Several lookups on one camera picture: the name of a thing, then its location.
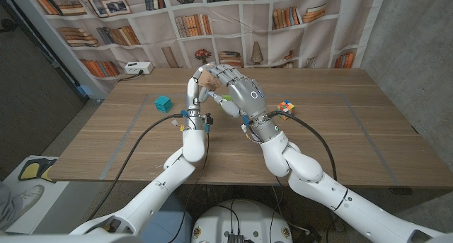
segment wire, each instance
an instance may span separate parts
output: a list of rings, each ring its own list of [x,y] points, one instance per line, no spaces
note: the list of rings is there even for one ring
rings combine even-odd
[[[238,215],[236,214],[236,212],[234,212],[234,210],[232,210],[231,208],[228,208],[228,207],[225,207],[225,206],[222,206],[222,205],[213,205],[213,207],[220,207],[220,208],[226,208],[227,210],[230,210],[234,216],[236,216],[236,221],[238,222],[238,235],[239,235],[239,232],[240,232],[240,226],[239,226],[239,218],[238,218]]]
[[[142,69],[141,69],[137,74],[135,74],[135,75],[133,75],[133,76],[131,76],[131,77],[125,77],[125,78],[123,78],[123,79],[118,79],[118,82],[124,81],[124,80],[126,80],[126,79],[129,79],[129,80],[130,80],[130,79],[133,79],[133,78],[138,77],[138,76],[141,76],[141,75],[143,75],[143,70],[142,70]]]
[[[233,212],[233,202],[234,202],[234,199],[231,201],[231,206],[230,206],[230,210],[229,210],[229,215],[231,216],[231,233],[234,234],[233,232],[233,214],[231,214]]]
[[[332,155],[331,149],[328,148],[327,142],[323,139],[323,137],[317,131],[315,131],[315,129],[313,129],[310,125],[305,123],[303,120],[300,120],[297,117],[295,117],[293,115],[290,115],[290,114],[287,114],[287,113],[282,112],[282,111],[272,111],[272,112],[267,113],[266,115],[269,118],[272,118],[272,117],[274,117],[276,115],[287,116],[287,117],[295,120],[296,122],[298,122],[300,125],[304,126],[311,133],[313,133],[319,139],[319,141],[321,141],[321,143],[323,144],[324,148],[326,149],[327,154],[328,154],[328,158],[330,159],[331,165],[332,165],[333,179],[335,179],[335,181],[337,181],[337,169],[336,169],[336,166],[335,166],[335,160],[333,159],[333,155]]]
[[[332,226],[337,222],[338,217],[336,217],[332,222],[328,225],[327,230],[326,230],[326,243],[328,243],[328,231],[331,230]]]
[[[185,207],[184,207],[184,214],[183,214],[183,219],[181,220],[181,224],[179,224],[179,229],[175,235],[175,237],[173,237],[173,239],[169,242],[173,242],[176,237],[178,236],[179,232],[181,231],[181,227],[183,226],[183,223],[184,223],[184,218],[185,218],[185,212],[187,210],[187,206],[189,204],[189,200],[190,200],[190,196],[192,195],[192,192],[193,192],[193,189],[195,189],[198,181],[200,180],[201,178],[201,175],[203,175],[203,171],[205,170],[205,167],[206,167],[206,161],[207,161],[207,153],[210,151],[210,134],[208,133],[207,134],[207,149],[206,149],[206,156],[205,156],[205,163],[203,164],[203,167],[201,168],[201,172],[200,172],[200,175],[198,176],[198,179],[197,181],[195,182],[195,184],[193,185],[192,189],[190,190],[189,192],[189,196],[187,197],[187,200],[185,201]]]
[[[272,190],[274,190],[275,199],[278,201],[277,192],[275,191],[274,186],[272,186]],[[282,210],[280,209],[280,205],[278,205],[278,211],[280,212],[281,216],[283,216]],[[290,223],[290,222],[288,222],[288,221],[287,221],[287,223],[288,223],[288,225],[291,225],[291,226],[293,226],[294,228],[297,228],[297,229],[299,229],[299,230],[304,231],[306,235],[309,235],[309,234],[310,234],[310,231],[307,230],[307,229],[305,229],[305,228],[302,228],[302,227],[299,227],[299,226],[297,226],[297,225],[294,225],[294,224],[292,224],[292,223]]]
[[[118,174],[116,175],[115,177],[115,180],[113,181],[112,185],[110,186],[110,188],[108,189],[107,193],[104,195],[104,198],[100,201],[100,203],[98,204],[98,206],[94,209],[94,211],[91,213],[91,215],[88,217],[88,221],[93,219],[94,215],[99,211],[99,209],[101,208],[102,204],[104,204],[105,200],[107,200],[107,197],[110,195],[110,193],[112,192],[113,190],[113,187],[115,186],[115,184],[118,182],[118,179],[120,178],[121,176],[121,173],[122,171],[125,169],[126,167],[126,164],[128,163],[130,157],[132,156],[132,154],[134,153],[135,149],[137,148],[137,146],[139,145],[140,141],[142,140],[142,138],[152,129],[154,128],[156,125],[158,125],[159,123],[162,123],[164,122],[165,120],[167,119],[170,119],[170,118],[182,118],[183,115],[181,114],[173,114],[173,115],[169,115],[169,116],[166,116],[160,120],[158,120],[157,122],[155,122],[153,125],[149,126],[141,135],[140,137],[138,138],[138,140],[135,142],[135,145],[134,147],[130,150],[129,152],[129,155],[127,155],[127,158],[125,160],[125,162],[122,164],[121,166],[121,169],[120,171],[118,172]]]
[[[196,130],[196,129],[197,129],[197,126],[195,125],[195,123],[192,121],[192,119],[190,119],[189,116],[187,116],[187,118],[190,120],[190,122],[192,122],[192,124],[193,124],[193,129]]]
[[[272,212],[272,218],[270,219],[270,228],[269,228],[269,241],[270,241],[270,243],[272,243],[271,232],[272,232],[272,223],[274,221],[275,210],[277,210],[277,207],[280,208],[280,203],[283,200],[283,186],[282,186],[282,183],[280,183],[280,180],[278,180],[278,177],[275,177],[275,178],[277,179],[278,184],[280,184],[280,188],[282,189],[282,197],[280,197],[280,200],[278,201],[277,206],[275,206],[274,211]]]

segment teal cube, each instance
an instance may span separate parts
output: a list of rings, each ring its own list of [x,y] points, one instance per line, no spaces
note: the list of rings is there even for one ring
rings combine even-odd
[[[167,113],[173,107],[171,99],[165,96],[158,97],[155,100],[154,105],[156,105],[158,111],[162,111],[164,113]]]

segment gray wall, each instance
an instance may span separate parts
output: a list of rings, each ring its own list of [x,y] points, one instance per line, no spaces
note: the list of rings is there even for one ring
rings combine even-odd
[[[41,36],[54,50],[55,54],[57,54],[64,65],[68,68],[68,70],[80,82],[80,85],[85,93],[88,94],[90,98],[105,98],[111,91],[111,89],[113,89],[113,85],[94,78],[90,78],[90,76],[85,73],[77,59],[73,56],[72,51],[67,49],[65,45],[59,40],[57,34],[47,24],[43,16],[41,16],[40,13],[35,9],[30,0],[14,1],[22,9],[30,22],[35,26]],[[7,2],[9,2],[11,7],[14,8],[14,5],[9,0],[7,0]]]
[[[362,68],[453,171],[453,0],[384,0]]]

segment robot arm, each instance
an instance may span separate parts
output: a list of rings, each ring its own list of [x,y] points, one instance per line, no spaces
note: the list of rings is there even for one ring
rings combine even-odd
[[[188,82],[187,114],[183,131],[183,146],[164,163],[165,171],[145,187],[121,210],[90,220],[80,225],[72,235],[107,233],[103,228],[113,229],[114,233],[138,235],[157,214],[170,194],[177,189],[195,170],[191,164],[200,161],[205,154],[205,129],[209,132],[212,119],[209,114],[200,115],[199,98],[205,93],[198,91],[198,78],[202,69],[197,70]]]
[[[140,234],[170,194],[195,170],[195,167],[184,159],[182,147],[167,159],[164,168],[166,170],[140,191],[124,208],[85,222],[70,234],[106,232],[101,229],[102,227],[114,227],[115,233]]]
[[[331,209],[373,242],[406,243],[414,232],[430,237],[443,235],[387,213],[324,173],[315,159],[302,154],[267,117],[264,94],[255,80],[229,65],[212,65],[207,71],[228,87],[240,114],[246,116],[245,124],[260,139],[267,168],[279,177],[289,174],[293,191]]]

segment cable connector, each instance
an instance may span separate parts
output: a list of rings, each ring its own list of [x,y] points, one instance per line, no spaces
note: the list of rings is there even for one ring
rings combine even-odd
[[[242,116],[242,120],[243,120],[243,124],[244,124],[244,125],[246,125],[246,126],[249,125],[247,115],[243,115],[243,116]]]

